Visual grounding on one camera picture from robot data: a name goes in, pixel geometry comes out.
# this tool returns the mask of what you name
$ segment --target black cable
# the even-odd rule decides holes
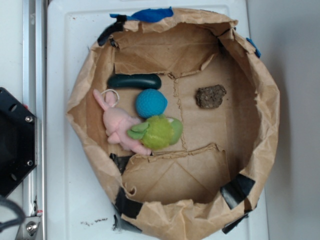
[[[26,215],[24,211],[16,203],[0,196],[0,206],[3,206],[5,208],[12,210],[17,216],[16,219],[0,223],[0,233],[4,229],[7,229],[15,225],[20,225],[24,222]]]

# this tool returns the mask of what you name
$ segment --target rabbit ear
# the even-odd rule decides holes
[[[117,101],[117,98],[116,98],[115,94],[112,91],[107,91],[105,93],[105,102],[109,106],[114,107],[116,105],[116,101]]]
[[[110,107],[104,100],[103,96],[101,95],[101,93],[97,90],[94,89],[93,90],[93,96],[95,98],[95,100],[97,101],[97,103],[100,105],[100,107],[104,110],[107,111],[107,109]]]

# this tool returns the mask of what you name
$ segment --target stuffed toy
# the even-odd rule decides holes
[[[143,146],[139,140],[132,139],[127,135],[127,131],[133,125],[140,124],[141,120],[130,116],[124,109],[115,107],[120,98],[115,90],[108,89],[104,92],[106,92],[105,100],[96,89],[93,90],[93,96],[104,110],[103,123],[106,128],[105,133],[108,136],[108,143],[120,144],[126,151],[133,151],[140,155],[150,155],[151,149]]]
[[[182,131],[183,125],[178,119],[161,114],[132,126],[127,134],[132,139],[140,140],[149,149],[160,150],[176,144]]]

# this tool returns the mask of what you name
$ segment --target green plush toy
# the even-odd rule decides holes
[[[161,114],[134,125],[127,133],[130,138],[140,140],[145,147],[159,150],[176,144],[182,131],[183,125],[178,119]]]

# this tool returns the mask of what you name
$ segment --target brown paper bag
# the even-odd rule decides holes
[[[173,11],[156,23],[126,21],[124,31],[110,36],[112,45],[92,46],[67,118],[123,220],[159,239],[200,240],[257,206],[275,160],[280,96],[256,49],[237,34],[236,20],[203,10]],[[108,144],[92,92],[104,91],[114,73],[160,76],[165,114],[184,126],[177,144],[153,156]],[[222,104],[197,106],[198,88],[217,84],[227,92]],[[119,90],[117,107],[137,116],[140,91]],[[111,154],[134,155],[123,175]]]

